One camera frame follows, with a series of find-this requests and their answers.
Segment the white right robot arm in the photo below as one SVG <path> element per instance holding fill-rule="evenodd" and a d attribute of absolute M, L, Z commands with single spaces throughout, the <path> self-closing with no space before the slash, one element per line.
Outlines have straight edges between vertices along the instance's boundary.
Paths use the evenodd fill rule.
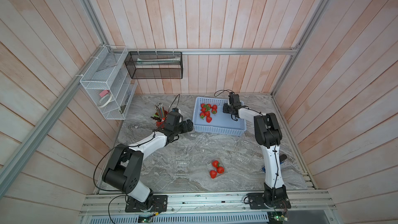
<path fill-rule="evenodd" d="M 255 139 L 263 152 L 265 165 L 264 205 L 268 208 L 277 206 L 287 198 L 286 187 L 280 168 L 280 142 L 282 131 L 274 113 L 261 113 L 241 103 L 239 95 L 230 92 L 228 103 L 223 112 L 236 119 L 244 119 L 254 124 Z"/>

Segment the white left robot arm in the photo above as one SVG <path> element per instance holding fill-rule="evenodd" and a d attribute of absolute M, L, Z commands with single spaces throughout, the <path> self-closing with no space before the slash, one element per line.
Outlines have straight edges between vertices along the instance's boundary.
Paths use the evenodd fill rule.
<path fill-rule="evenodd" d="M 140 203 L 147 202 L 151 189 L 140 181 L 143 161 L 152 153 L 175 142 L 179 136 L 193 131 L 193 122 L 183 120 L 180 112 L 170 112 L 165 121 L 141 141 L 118 145 L 103 171 L 102 181 Z"/>

